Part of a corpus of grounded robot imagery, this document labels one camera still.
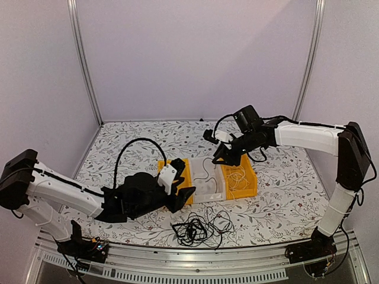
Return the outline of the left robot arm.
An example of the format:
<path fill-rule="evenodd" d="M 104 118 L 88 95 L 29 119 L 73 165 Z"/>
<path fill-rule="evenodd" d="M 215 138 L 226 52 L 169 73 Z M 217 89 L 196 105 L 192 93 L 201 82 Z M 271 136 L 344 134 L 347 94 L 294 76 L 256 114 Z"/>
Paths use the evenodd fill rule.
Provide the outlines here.
<path fill-rule="evenodd" d="M 71 207 L 88 217 L 108 224 L 135 220 L 161 207 L 171 213 L 183 208 L 195 187 L 180 188 L 185 180 L 185 162 L 164 161 L 156 176 L 138 172 L 126 176 L 121 185 L 94 187 L 77 182 L 48 168 L 27 149 L 4 166 L 1 174 L 1 207 L 17 211 L 47 231 L 76 257 L 88 252 L 81 226 L 67 221 L 49 201 Z"/>

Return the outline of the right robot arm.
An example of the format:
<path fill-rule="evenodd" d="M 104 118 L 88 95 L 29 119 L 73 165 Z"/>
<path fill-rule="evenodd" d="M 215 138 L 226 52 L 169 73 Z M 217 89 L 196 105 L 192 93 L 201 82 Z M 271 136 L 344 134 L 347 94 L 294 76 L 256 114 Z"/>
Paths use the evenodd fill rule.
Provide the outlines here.
<path fill-rule="evenodd" d="M 240 136 L 221 131 L 217 125 L 203 134 L 205 140 L 218 146 L 213 155 L 214 164 L 238 166 L 244 154 L 278 146 L 299 147 L 337 157 L 335 189 L 306 246 L 310 257 L 320 257 L 352 209 L 358 192 L 370 182 L 366 174 L 374 164 L 359 124 L 327 125 L 295 121 L 284 115 L 263 118 L 252 105 L 230 117 L 239 127 Z"/>

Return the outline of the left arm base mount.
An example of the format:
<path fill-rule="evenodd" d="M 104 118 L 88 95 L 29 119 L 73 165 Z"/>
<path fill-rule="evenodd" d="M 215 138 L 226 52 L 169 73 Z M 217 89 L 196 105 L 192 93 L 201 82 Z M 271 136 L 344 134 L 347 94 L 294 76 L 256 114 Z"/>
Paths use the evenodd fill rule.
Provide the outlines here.
<path fill-rule="evenodd" d="M 68 241 L 58 241 L 57 251 L 79 260 L 105 263 L 109 251 L 109 241 L 99 237 L 85 239 L 82 237 L 81 226 L 74 220 L 71 222 L 72 233 Z"/>

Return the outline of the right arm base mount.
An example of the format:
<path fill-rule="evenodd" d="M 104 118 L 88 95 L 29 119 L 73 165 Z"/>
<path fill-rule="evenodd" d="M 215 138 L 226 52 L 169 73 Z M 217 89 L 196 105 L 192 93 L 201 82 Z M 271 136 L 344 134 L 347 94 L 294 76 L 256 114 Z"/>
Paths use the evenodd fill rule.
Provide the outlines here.
<path fill-rule="evenodd" d="M 332 236 L 326 236 L 316 227 L 310 240 L 289 244 L 285 248 L 285 257 L 293 263 L 307 262 L 322 258 L 318 262 L 305 265 L 305 271 L 311 277 L 324 277 L 334 264 L 337 248 Z"/>

